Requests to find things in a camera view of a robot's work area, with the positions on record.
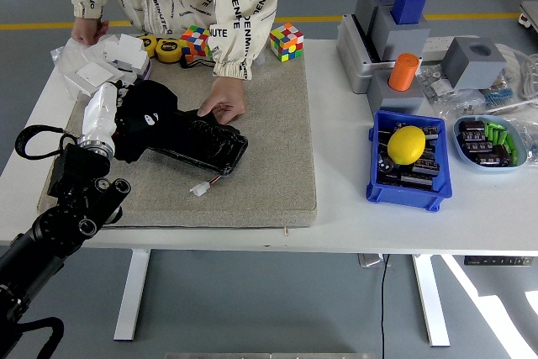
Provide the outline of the person's right hand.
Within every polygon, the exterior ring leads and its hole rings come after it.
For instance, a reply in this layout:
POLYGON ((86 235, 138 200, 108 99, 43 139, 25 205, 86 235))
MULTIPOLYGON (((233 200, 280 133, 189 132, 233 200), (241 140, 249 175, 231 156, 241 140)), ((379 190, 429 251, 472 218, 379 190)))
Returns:
POLYGON ((75 18, 71 37, 83 45, 95 45, 107 32, 109 21, 100 18, 75 18))

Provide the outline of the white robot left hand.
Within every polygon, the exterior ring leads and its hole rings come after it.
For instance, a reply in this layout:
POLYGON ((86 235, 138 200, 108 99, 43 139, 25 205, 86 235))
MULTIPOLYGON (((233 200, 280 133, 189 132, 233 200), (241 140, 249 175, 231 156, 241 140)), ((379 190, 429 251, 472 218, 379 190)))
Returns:
POLYGON ((92 142, 113 149, 112 135, 116 131, 115 116, 119 90, 122 88, 122 81, 105 82, 94 93, 84 110, 80 145, 92 142))

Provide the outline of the person's left hand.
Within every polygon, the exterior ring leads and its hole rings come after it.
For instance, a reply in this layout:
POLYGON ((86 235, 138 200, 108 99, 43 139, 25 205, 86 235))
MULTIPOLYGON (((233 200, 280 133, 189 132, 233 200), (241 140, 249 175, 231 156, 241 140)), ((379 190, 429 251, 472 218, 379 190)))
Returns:
POLYGON ((232 77, 217 77, 211 92, 198 109, 197 116, 212 114, 219 124, 228 124, 245 112, 244 82, 232 77))

